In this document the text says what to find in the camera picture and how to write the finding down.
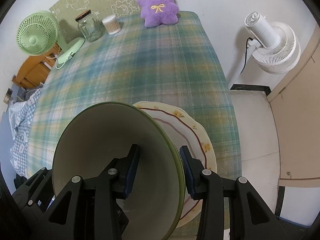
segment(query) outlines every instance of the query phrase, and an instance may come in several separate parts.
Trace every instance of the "wooden bed frame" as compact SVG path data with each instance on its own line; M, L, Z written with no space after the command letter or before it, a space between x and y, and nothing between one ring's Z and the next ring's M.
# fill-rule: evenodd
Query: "wooden bed frame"
M51 50L43 55L30 56L21 65L17 75L13 76L12 82L23 88L34 88L44 83L47 79L50 68L46 66L47 63L53 67L56 59L51 59L59 54L60 47L56 43Z

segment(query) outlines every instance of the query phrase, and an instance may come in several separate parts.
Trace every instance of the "white floor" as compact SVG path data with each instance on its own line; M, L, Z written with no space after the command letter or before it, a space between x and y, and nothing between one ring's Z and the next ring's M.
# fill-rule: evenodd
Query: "white floor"
M231 91L231 100L239 129L242 175L274 212L280 155L270 104L259 91Z

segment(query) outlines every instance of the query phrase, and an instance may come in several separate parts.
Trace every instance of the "red line pattern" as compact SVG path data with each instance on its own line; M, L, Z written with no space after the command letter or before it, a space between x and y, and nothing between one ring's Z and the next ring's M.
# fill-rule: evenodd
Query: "red line pattern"
M203 155L204 155L204 160L205 160L205 161L204 161L204 166L205 166L205 168L207 168L207 157L206 157L206 155L205 155L205 153L204 153L204 150L203 150L203 148L202 148L200 139L198 138L198 136L196 135L196 133L194 132L194 130L193 130L192 128L190 128L188 125L186 125L179 117L176 117L175 115L170 114L170 113L167 113L166 111L163 111L163 110L161 110L161 109L152 109L152 108L145 108L145 107L141 107L140 109L147 109L147 110L151 110L151 111L161 111L161 112L163 112L163 113L165 113L165 114L167 114L167 115L174 116L174 117L177 118L183 125L185 125L186 127L188 127L188 128L193 132L193 134L196 136L196 138L197 138L197 140L198 140L200 149L201 149L201 151L202 151L202 153L203 153ZM188 143L189 149L191 150L191 153L192 153L193 157L196 158L196 155L195 155L195 153L193 152L193 150L192 150L192 148L191 148L190 142L189 142L189 140L187 139L187 137L186 137L184 134L180 133L172 124L170 124L170 123L168 123L168 122L166 122L166 121L164 121L164 120L158 119L158 118L154 118L154 119L157 120L157 121L163 122L163 123L165 123L165 124L167 124L167 125L170 125L177 133L179 133L181 136L183 136L183 138L185 138L185 140L186 140L187 143ZM191 197L189 196L188 199L183 203L183 205L185 205L190 199L191 199ZM196 203L188 212L186 212L179 220L183 219L186 215L188 215L188 214L191 212L191 210L193 210L193 209L198 205L199 202L200 202L200 200L198 200L197 203Z

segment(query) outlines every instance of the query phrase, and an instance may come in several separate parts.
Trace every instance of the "wall outlet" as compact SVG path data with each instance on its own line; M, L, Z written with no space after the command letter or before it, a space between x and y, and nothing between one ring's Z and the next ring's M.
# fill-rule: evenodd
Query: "wall outlet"
M12 96L12 90L10 88L8 88L7 93L4 96L3 102L6 103L7 105L10 102L11 96Z

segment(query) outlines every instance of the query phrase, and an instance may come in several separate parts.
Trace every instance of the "plaid bedsheet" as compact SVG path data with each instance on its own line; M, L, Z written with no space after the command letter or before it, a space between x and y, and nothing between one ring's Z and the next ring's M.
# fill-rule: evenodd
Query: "plaid bedsheet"
M9 122L14 142L10 149L10 162L15 172L24 177L27 168L28 138L41 90L42 88L37 89L27 101L9 107Z
M241 175L236 117L214 49L193 12L178 24L145 28L139 15L120 19L122 30L83 47L43 87L29 137L27 176L52 167L57 142L85 108L104 101L158 101L183 108L206 129L218 174Z

